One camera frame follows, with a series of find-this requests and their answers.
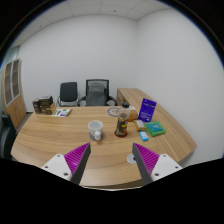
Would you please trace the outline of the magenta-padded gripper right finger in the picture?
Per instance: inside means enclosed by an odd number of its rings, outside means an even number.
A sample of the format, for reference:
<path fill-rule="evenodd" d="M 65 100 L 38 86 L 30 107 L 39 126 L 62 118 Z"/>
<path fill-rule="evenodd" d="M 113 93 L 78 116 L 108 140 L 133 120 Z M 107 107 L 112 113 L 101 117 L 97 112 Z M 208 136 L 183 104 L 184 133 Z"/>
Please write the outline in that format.
<path fill-rule="evenodd" d="M 154 151 L 133 144 L 132 153 L 137 163 L 143 185 L 147 185 L 182 169 L 168 154 L 158 155 Z"/>

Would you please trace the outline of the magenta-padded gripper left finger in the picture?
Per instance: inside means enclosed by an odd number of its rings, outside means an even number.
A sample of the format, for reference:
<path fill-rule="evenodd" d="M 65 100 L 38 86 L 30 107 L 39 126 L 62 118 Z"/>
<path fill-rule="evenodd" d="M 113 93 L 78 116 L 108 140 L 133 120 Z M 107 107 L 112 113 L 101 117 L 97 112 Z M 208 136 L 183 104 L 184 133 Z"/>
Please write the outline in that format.
<path fill-rule="evenodd" d="M 90 154 L 91 146 L 86 143 L 65 155 L 54 155 L 42 169 L 79 185 Z"/>

